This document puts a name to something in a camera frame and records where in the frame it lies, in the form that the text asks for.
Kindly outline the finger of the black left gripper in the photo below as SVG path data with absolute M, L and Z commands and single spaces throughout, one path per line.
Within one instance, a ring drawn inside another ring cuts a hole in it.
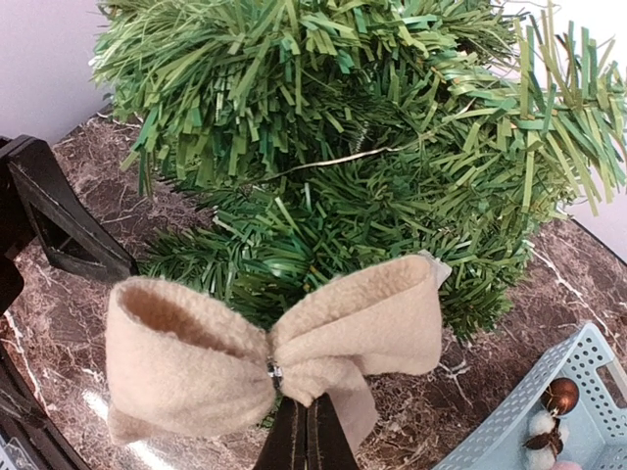
M 92 279 L 138 273 L 135 259 L 80 202 L 48 145 L 1 139 L 1 254 L 13 259 L 37 239 L 49 263 Z

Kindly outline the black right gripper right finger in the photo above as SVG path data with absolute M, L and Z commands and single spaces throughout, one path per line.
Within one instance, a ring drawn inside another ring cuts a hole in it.
M 337 413 L 328 394 L 308 408 L 308 468 L 312 470 L 357 470 Z

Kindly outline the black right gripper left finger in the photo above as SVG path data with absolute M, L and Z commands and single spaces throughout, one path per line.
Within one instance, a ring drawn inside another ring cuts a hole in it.
M 283 398 L 257 460 L 257 470 L 305 469 L 305 408 Z

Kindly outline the brown gingerbread ornament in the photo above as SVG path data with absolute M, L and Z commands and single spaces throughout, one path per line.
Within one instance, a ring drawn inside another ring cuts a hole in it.
M 111 438 L 227 435 L 258 424 L 277 396 L 311 406 L 328 394 L 357 449 L 378 418 L 366 377 L 438 364 L 439 288 L 426 258 L 396 258 L 334 278 L 263 330 L 183 285 L 128 278 L 107 310 Z

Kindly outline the light blue plastic basket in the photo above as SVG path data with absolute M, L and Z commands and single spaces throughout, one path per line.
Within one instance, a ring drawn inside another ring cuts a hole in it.
M 585 324 L 548 349 L 496 410 L 437 467 L 623 469 L 626 372 L 599 328 Z

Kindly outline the small green christmas tree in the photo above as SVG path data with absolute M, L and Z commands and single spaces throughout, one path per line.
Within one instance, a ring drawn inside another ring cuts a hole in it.
M 214 214 L 143 274 L 262 327 L 335 277 L 426 250 L 461 338 L 509 308 L 530 238 L 626 182 L 626 73 L 586 28 L 494 1 L 103 1 L 92 64 L 125 160 Z

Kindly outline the pink pompom ornament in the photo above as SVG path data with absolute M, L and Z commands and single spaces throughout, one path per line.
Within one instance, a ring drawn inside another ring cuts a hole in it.
M 583 470 L 582 466 L 574 461 L 558 460 L 550 470 Z

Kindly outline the white cotton ball ornament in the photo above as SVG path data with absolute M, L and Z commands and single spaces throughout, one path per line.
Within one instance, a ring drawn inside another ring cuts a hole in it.
M 528 425 L 528 437 L 522 445 L 525 468 L 549 470 L 557 463 L 563 452 L 569 431 L 561 427 L 560 420 L 542 409 L 536 412 Z

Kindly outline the dark red bauble ornament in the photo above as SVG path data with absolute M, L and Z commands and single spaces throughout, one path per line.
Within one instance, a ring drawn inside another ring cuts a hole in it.
M 553 416 L 563 416 L 571 412 L 580 398 L 577 384 L 569 378 L 557 378 L 543 391 L 542 406 Z

